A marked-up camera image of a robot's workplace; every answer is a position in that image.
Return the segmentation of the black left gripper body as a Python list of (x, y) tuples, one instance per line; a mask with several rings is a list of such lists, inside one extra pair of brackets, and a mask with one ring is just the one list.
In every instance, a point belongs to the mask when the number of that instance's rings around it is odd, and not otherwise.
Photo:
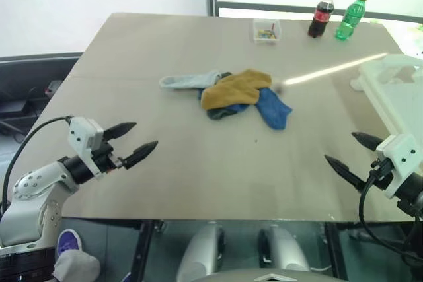
[(123, 160), (116, 157), (113, 151), (113, 146), (107, 141), (102, 141), (98, 149), (91, 151), (91, 158), (101, 174), (123, 167)]

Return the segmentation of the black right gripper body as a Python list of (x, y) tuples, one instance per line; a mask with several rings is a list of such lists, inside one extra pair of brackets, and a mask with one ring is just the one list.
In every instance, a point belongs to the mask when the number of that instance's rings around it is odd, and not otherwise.
[(393, 169), (393, 163), (388, 158), (373, 161), (371, 163), (371, 170), (369, 171), (371, 184), (380, 190), (386, 190), (393, 180)]

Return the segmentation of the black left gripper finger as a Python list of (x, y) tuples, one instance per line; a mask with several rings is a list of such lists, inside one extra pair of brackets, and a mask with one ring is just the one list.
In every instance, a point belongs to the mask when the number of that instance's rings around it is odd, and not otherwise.
[(110, 127), (104, 131), (104, 140), (109, 141), (118, 139), (127, 134), (127, 132), (129, 132), (136, 124), (136, 122), (124, 122)]
[(152, 141), (138, 147), (133, 153), (122, 160), (122, 165), (125, 169), (130, 169), (146, 159), (158, 145), (158, 141)]

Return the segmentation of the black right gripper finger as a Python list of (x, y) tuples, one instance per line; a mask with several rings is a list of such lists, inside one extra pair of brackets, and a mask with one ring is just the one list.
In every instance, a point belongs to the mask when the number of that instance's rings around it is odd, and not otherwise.
[(382, 139), (363, 132), (351, 132), (356, 141), (366, 149), (376, 151), (377, 147), (383, 142)]
[(350, 169), (338, 159), (329, 155), (325, 155), (325, 159), (339, 176), (347, 181), (347, 183), (351, 184), (358, 192), (362, 192), (365, 187), (365, 182), (361, 178), (350, 172)]

